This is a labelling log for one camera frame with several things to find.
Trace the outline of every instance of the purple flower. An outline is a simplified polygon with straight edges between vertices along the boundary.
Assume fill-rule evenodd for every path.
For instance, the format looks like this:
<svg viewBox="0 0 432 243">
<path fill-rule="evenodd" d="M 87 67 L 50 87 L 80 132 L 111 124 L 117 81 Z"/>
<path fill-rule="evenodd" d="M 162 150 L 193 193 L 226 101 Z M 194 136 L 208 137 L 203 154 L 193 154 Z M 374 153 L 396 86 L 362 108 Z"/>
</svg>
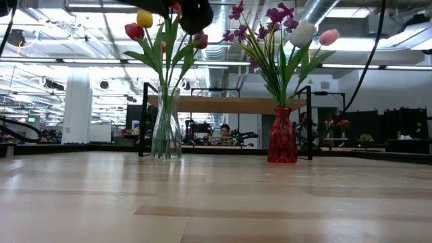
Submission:
<svg viewBox="0 0 432 243">
<path fill-rule="evenodd" d="M 288 18 L 288 20 L 285 21 L 283 25 L 286 27 L 286 31 L 292 33 L 292 30 L 295 30 L 297 28 L 298 22 L 294 21 L 292 18 Z"/>
<path fill-rule="evenodd" d="M 244 11 L 243 0 L 238 4 L 238 6 L 233 6 L 231 15 L 228 16 L 230 20 L 235 19 L 238 20 L 242 16 L 242 12 Z"/>
<path fill-rule="evenodd" d="M 294 17 L 294 15 L 292 15 L 292 13 L 294 12 L 293 7 L 289 9 L 285 6 L 284 3 L 279 3 L 279 5 L 277 5 L 277 7 L 283 9 L 282 13 L 284 14 L 284 17 L 286 17 L 286 16 L 289 16 L 290 18 Z"/>
<path fill-rule="evenodd" d="M 279 12 L 279 10 L 275 8 L 267 10 L 266 16 L 269 17 L 273 23 L 282 22 L 286 17 L 282 11 Z"/>
<path fill-rule="evenodd" d="M 246 33 L 246 31 L 248 30 L 248 27 L 245 25 L 241 25 L 238 30 L 234 31 L 234 35 L 238 36 L 238 42 L 242 43 L 244 39 L 246 39 L 246 37 L 244 36 L 244 34 Z"/>
<path fill-rule="evenodd" d="M 253 58 L 250 59 L 250 65 L 252 66 L 253 69 L 259 68 L 257 61 L 255 61 L 255 59 Z"/>
<path fill-rule="evenodd" d="M 273 25 L 275 25 L 275 33 L 277 31 L 281 30 L 281 25 L 280 24 L 278 24 L 278 23 L 276 23 L 276 24 L 275 23 L 268 23 L 267 24 L 267 28 L 268 28 L 267 32 L 271 31 L 271 29 L 273 28 Z"/>
<path fill-rule="evenodd" d="M 233 40 L 234 40 L 234 34 L 231 34 L 231 30 L 227 30 L 227 32 L 223 34 L 222 41 L 233 41 Z"/>
<path fill-rule="evenodd" d="M 259 24 L 259 26 L 260 28 L 258 29 L 258 33 L 255 33 L 256 37 L 264 40 L 267 36 L 268 31 L 264 28 L 262 24 Z"/>
</svg>

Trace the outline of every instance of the vase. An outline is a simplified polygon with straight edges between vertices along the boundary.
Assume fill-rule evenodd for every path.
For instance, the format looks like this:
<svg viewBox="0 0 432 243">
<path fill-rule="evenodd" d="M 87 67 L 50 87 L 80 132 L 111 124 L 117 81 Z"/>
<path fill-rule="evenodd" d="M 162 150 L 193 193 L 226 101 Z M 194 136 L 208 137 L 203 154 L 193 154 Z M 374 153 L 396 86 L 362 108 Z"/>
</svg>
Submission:
<svg viewBox="0 0 432 243">
<path fill-rule="evenodd" d="M 177 161 L 182 158 L 182 136 L 178 123 L 179 88 L 158 87 L 159 109 L 151 145 L 153 160 Z"/>
<path fill-rule="evenodd" d="M 275 112 L 276 120 L 271 128 L 267 161 L 271 163 L 296 163 L 296 133 L 290 121 L 292 108 L 278 107 Z"/>
</svg>

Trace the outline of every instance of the red tulip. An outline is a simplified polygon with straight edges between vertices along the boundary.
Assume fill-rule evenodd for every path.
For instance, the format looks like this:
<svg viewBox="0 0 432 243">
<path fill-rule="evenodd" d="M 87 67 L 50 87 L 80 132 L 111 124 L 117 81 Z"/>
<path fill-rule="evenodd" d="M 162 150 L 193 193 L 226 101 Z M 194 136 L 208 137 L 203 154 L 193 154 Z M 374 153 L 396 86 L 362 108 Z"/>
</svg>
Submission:
<svg viewBox="0 0 432 243">
<path fill-rule="evenodd" d="M 182 7 L 180 7 L 179 3 L 176 3 L 175 5 L 169 6 L 169 8 L 175 9 L 179 14 L 182 12 Z"/>
<path fill-rule="evenodd" d="M 167 52 L 167 43 L 162 41 L 162 53 Z"/>
<path fill-rule="evenodd" d="M 135 38 L 144 38 L 144 29 L 140 27 L 137 23 L 126 24 L 124 26 L 126 34 L 135 41 Z"/>
<path fill-rule="evenodd" d="M 209 36 L 204 34 L 203 31 L 195 34 L 194 41 L 201 41 L 200 44 L 196 47 L 197 49 L 205 49 L 209 44 Z"/>
</svg>

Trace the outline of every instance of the pink tulip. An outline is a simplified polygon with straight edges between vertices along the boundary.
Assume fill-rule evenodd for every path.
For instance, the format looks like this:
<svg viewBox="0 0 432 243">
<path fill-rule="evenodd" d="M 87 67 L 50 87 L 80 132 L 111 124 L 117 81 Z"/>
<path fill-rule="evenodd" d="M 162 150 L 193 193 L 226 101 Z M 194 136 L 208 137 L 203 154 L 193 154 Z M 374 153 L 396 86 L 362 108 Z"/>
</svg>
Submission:
<svg viewBox="0 0 432 243">
<path fill-rule="evenodd" d="M 319 42 L 323 46 L 329 46 L 333 44 L 338 38 L 340 37 L 340 34 L 338 30 L 327 30 L 321 36 L 319 37 Z"/>
</svg>

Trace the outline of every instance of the white tulip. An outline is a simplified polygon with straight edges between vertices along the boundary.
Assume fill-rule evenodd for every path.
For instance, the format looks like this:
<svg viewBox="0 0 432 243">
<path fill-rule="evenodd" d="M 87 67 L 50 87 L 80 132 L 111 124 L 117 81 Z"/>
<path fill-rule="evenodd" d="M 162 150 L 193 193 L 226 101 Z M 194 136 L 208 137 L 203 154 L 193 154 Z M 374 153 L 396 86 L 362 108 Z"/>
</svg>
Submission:
<svg viewBox="0 0 432 243">
<path fill-rule="evenodd" d="M 315 35 L 315 26 L 306 21 L 301 21 L 295 31 L 291 34 L 290 42 L 298 48 L 302 48 L 305 44 L 312 40 Z"/>
</svg>

